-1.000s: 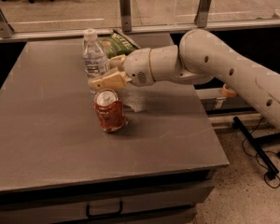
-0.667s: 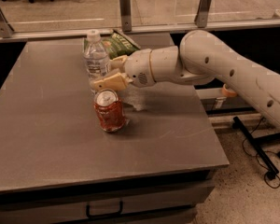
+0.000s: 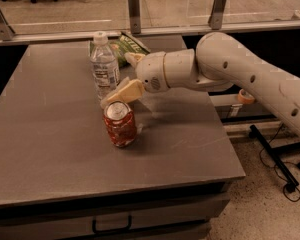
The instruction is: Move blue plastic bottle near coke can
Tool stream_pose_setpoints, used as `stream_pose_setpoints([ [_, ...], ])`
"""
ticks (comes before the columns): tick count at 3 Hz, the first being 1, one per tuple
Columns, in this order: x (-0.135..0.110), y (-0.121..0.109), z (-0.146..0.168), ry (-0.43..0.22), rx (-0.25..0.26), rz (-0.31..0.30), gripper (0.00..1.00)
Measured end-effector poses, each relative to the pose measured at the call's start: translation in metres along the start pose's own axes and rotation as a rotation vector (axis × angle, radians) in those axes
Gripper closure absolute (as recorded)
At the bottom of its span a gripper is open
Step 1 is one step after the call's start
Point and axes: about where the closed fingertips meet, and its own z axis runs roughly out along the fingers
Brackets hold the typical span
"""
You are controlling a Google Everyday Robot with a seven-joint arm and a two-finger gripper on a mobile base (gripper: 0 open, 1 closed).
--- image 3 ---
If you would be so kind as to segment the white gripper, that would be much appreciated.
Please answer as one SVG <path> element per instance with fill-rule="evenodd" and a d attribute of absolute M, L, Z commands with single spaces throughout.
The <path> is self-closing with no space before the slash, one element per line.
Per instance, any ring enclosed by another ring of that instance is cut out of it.
<path fill-rule="evenodd" d="M 165 55 L 165 52 L 151 53 L 146 56 L 142 53 L 125 53 L 126 61 L 136 68 L 138 79 L 124 78 L 115 90 L 101 100 L 101 108 L 104 109 L 114 101 L 125 103 L 135 101 L 143 95 L 145 90 L 151 93 L 167 91 L 169 87 L 164 74 Z"/>

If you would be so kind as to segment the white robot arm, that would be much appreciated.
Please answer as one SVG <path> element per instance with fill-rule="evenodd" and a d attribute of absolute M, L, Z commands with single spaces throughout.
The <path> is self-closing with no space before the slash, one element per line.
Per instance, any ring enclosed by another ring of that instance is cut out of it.
<path fill-rule="evenodd" d="M 220 91 L 241 87 L 300 137 L 300 78 L 259 58 L 233 37 L 212 32 L 195 49 L 156 52 L 135 65 L 137 78 L 124 79 L 101 100 L 135 101 L 147 91 L 171 88 Z"/>

